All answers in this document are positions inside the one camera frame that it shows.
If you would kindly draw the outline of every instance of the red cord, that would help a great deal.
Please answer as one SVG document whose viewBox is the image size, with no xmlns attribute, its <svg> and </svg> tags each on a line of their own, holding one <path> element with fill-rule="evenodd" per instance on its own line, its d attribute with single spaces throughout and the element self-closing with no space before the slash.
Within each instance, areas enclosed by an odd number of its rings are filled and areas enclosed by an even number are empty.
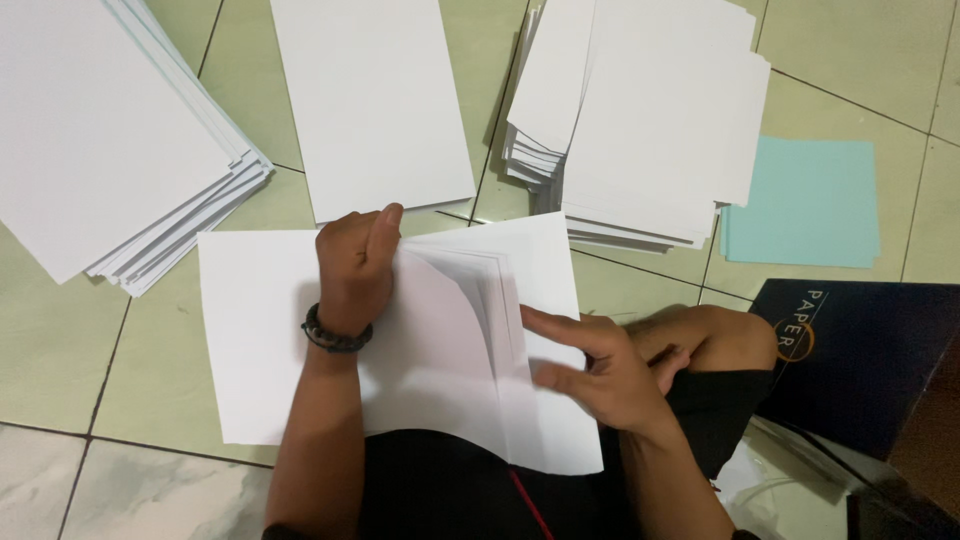
<svg viewBox="0 0 960 540">
<path fill-rule="evenodd" d="M 550 528 L 546 525 L 546 522 L 543 521 L 543 516 L 540 515 L 540 511 L 537 510 L 533 500 L 531 500 L 530 496 L 527 495 L 527 490 L 523 488 L 523 483 L 520 482 L 520 477 L 516 475 L 516 471 L 513 469 L 510 469 L 509 472 L 510 478 L 514 481 L 514 486 L 516 486 L 516 491 L 520 492 L 520 497 L 522 497 L 523 501 L 527 503 L 527 508 L 530 508 L 530 513 L 534 515 L 534 519 L 536 519 L 537 523 L 540 525 L 540 530 L 543 531 L 543 536 L 546 538 L 546 540 L 554 540 L 553 534 L 550 533 Z"/>
</svg>

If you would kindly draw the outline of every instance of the black bracelet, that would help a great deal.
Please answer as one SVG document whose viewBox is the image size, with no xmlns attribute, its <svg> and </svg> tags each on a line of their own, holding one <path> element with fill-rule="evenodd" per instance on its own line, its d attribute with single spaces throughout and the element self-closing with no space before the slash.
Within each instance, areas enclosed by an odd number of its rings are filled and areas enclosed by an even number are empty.
<svg viewBox="0 0 960 540">
<path fill-rule="evenodd" d="M 328 353 L 356 353 L 360 349 L 363 349 L 363 346 L 373 337 L 373 324 L 368 324 L 360 335 L 356 337 L 338 335 L 331 331 L 324 330 L 324 327 L 320 324 L 320 319 L 317 318 L 317 311 L 319 309 L 320 304 L 314 304 L 310 307 L 306 312 L 306 320 L 300 327 L 303 329 L 303 333 L 306 334 L 307 339 Z"/>
</svg>

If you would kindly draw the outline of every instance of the finger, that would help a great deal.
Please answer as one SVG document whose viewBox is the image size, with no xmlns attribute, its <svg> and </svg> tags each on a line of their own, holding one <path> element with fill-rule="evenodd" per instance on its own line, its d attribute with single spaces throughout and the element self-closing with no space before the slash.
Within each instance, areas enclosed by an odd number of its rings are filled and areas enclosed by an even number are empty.
<svg viewBox="0 0 960 540">
<path fill-rule="evenodd" d="M 594 358 L 603 358 L 612 353 L 609 336 L 602 327 L 524 305 L 520 305 L 520 316 L 523 328 L 557 343 L 576 347 Z"/>
<path fill-rule="evenodd" d="M 673 378 L 677 372 L 690 365 L 690 351 L 687 349 L 674 349 L 664 359 L 657 362 L 650 371 L 654 374 L 654 380 L 657 381 L 657 387 L 664 396 L 673 386 Z"/>
<path fill-rule="evenodd" d="M 533 382 L 537 386 L 550 388 L 555 392 L 560 392 L 590 405 L 596 388 L 593 385 L 593 377 L 572 367 L 555 364 L 552 362 L 543 362 L 540 368 L 533 376 Z"/>
<path fill-rule="evenodd" d="M 396 245 L 400 241 L 400 219 L 403 206 L 391 203 L 379 212 L 367 240 L 367 264 L 373 269 L 389 268 L 394 261 Z"/>
</svg>

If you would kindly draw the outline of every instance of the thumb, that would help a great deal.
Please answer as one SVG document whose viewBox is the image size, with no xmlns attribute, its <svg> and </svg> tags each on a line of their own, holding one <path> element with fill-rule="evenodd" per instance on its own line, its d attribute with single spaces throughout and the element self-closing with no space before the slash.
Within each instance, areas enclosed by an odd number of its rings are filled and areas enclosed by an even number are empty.
<svg viewBox="0 0 960 540">
<path fill-rule="evenodd" d="M 550 388 L 588 405 L 596 391 L 592 375 L 553 362 L 541 363 L 533 381 L 537 386 Z"/>
<path fill-rule="evenodd" d="M 690 351 L 687 349 L 674 349 L 666 358 L 654 364 L 650 371 L 654 374 L 654 380 L 657 381 L 657 387 L 664 396 L 673 386 L 673 377 L 677 372 L 690 365 Z"/>
<path fill-rule="evenodd" d="M 389 268 L 393 264 L 396 245 L 400 241 L 402 217 L 403 207 L 391 203 L 373 221 L 367 239 L 367 264 L 373 268 Z"/>
</svg>

